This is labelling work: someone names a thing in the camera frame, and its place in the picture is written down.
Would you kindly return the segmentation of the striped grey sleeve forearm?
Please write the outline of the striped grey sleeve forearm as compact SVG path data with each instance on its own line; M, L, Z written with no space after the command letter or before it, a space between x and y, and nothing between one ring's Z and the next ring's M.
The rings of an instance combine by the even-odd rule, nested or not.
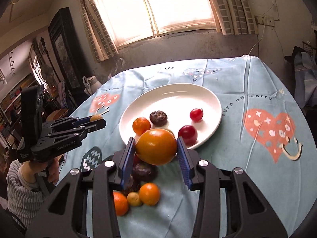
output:
M18 160L14 160L7 174L8 209L17 218L17 223L29 228L33 219L47 199L37 182L31 184L23 178Z

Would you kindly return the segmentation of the person's left hand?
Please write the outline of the person's left hand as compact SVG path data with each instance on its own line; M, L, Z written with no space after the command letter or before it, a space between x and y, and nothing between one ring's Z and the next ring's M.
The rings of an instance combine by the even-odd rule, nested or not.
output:
M20 167L21 175L27 183L34 184L36 182L35 175L39 172L44 171L48 166L48 182L56 184L59 180L59 160L62 158L62 155L53 159L52 163L41 163L27 161L23 163Z

